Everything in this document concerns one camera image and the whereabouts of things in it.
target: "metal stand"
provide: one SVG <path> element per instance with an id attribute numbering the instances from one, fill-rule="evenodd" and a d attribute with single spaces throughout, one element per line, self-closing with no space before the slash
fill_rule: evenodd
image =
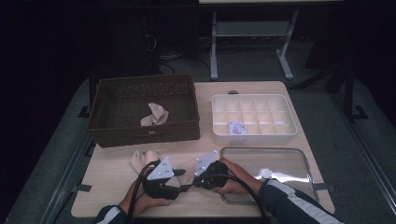
<path id="1" fill-rule="evenodd" d="M 217 21 L 216 11 L 212 21 L 212 50 L 210 52 L 210 79 L 218 80 L 218 64 L 216 57 L 217 36 L 284 36 L 285 42 L 281 49 L 276 50 L 283 73 L 286 79 L 293 79 L 288 61 L 285 58 L 298 10 L 294 10 L 290 21 Z"/>

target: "person's left hand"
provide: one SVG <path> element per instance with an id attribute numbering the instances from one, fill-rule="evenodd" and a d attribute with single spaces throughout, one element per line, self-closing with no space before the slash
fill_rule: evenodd
<path id="1" fill-rule="evenodd" d="M 128 214 L 129 205 L 131 204 L 132 194 L 134 193 L 135 186 L 136 186 L 136 180 L 131 185 L 131 187 L 129 187 L 128 192 L 126 193 L 124 199 L 119 203 L 119 207 L 121 207 L 126 214 Z M 167 199 L 164 198 L 153 199 L 149 197 L 144 192 L 143 186 L 139 187 L 139 191 L 137 192 L 136 199 L 138 200 L 134 204 L 134 217 L 146 212 L 150 207 L 167 206 L 170 204 L 170 201 Z"/>

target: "plastic tray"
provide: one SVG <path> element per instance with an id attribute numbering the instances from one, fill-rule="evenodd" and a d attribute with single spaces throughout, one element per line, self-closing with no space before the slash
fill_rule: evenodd
<path id="1" fill-rule="evenodd" d="M 215 95 L 213 132 L 218 145 L 285 145 L 297 133 L 286 98 L 280 94 Z M 232 134 L 230 122 L 242 123 L 247 134 Z"/>
<path id="2" fill-rule="evenodd" d="M 318 200 L 308 163 L 300 149 L 284 147 L 224 147 L 220 152 L 220 156 L 239 164 L 253 176 L 258 175 L 260 169 L 266 167 L 273 172 L 306 178 L 308 180 L 306 183 L 288 181 L 284 184 L 299 189 L 316 201 Z M 226 203 L 255 203 L 249 194 L 225 194 L 222 199 Z"/>

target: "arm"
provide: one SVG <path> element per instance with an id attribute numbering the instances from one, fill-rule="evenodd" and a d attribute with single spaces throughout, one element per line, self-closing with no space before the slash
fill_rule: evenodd
<path id="1" fill-rule="evenodd" d="M 279 223 L 341 223 L 303 192 L 290 188 L 277 180 L 269 180 L 264 185 L 238 164 L 224 158 L 219 161 L 226 164 L 232 174 L 250 186 L 253 192 L 259 196 L 262 207 L 276 217 Z M 248 193 L 232 180 L 228 180 L 223 188 L 214 188 L 213 190 L 219 194 Z"/>
<path id="2" fill-rule="evenodd" d="M 129 205 L 131 204 L 132 194 L 136 186 L 136 181 L 129 187 L 125 197 L 118 205 L 103 207 L 93 223 L 127 223 Z M 140 186 L 137 192 L 137 201 L 134 205 L 134 216 L 146 212 L 150 207 L 167 206 L 170 204 L 166 199 L 150 198 Z"/>

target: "white stripe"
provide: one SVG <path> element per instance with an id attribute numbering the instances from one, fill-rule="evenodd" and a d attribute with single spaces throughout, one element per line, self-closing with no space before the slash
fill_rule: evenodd
<path id="1" fill-rule="evenodd" d="M 335 217 L 330 216 L 329 214 L 325 213 L 321 209 L 317 208 L 314 206 L 312 203 L 309 203 L 299 197 L 295 194 L 295 190 L 292 189 L 291 187 L 284 185 L 278 181 L 275 180 L 270 180 L 268 181 L 267 185 L 272 185 L 276 187 L 277 189 L 282 190 L 288 195 L 288 199 L 300 207 L 303 211 L 306 212 L 307 215 L 311 216 L 314 220 L 316 220 L 319 223 L 342 223 L 338 221 Z"/>
<path id="2" fill-rule="evenodd" d="M 106 214 L 105 218 L 101 221 L 98 222 L 98 224 L 107 224 L 109 223 L 111 220 L 113 220 L 113 218 L 118 215 L 120 212 L 120 209 L 118 207 L 112 207 Z"/>

